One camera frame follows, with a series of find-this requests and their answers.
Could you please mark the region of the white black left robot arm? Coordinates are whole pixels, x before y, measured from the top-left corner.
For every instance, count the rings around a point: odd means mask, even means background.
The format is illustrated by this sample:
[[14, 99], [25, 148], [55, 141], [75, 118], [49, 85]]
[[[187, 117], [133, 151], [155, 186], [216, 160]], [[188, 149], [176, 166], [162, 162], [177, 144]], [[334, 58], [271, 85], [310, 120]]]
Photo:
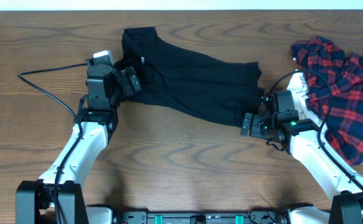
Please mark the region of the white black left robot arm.
[[120, 102], [141, 90], [133, 67], [111, 65], [87, 69], [88, 93], [81, 97], [72, 134], [53, 164], [35, 181], [16, 191], [16, 223], [47, 223], [41, 210], [54, 208], [54, 223], [119, 223], [109, 205], [85, 204], [82, 187], [92, 166], [118, 125]]

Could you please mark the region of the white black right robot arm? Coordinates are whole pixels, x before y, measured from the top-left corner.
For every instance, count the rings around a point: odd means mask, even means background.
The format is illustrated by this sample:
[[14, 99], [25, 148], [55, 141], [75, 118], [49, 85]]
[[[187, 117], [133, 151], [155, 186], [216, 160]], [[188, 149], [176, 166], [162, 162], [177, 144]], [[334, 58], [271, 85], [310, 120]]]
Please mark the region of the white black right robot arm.
[[308, 203], [291, 205], [278, 214], [277, 223], [363, 223], [363, 176], [334, 151], [312, 120], [299, 119], [296, 111], [247, 113], [241, 134], [293, 156], [331, 201], [328, 212]]

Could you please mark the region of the black polo shirt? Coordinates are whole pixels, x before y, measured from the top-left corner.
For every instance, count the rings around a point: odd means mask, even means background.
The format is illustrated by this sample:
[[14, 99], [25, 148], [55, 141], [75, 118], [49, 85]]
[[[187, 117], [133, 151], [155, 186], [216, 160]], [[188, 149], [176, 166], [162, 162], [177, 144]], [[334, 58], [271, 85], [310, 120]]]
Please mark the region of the black polo shirt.
[[163, 41], [153, 27], [124, 30], [121, 44], [118, 66], [132, 66], [141, 86], [130, 101], [236, 127], [262, 104], [258, 62], [228, 63], [182, 49]]

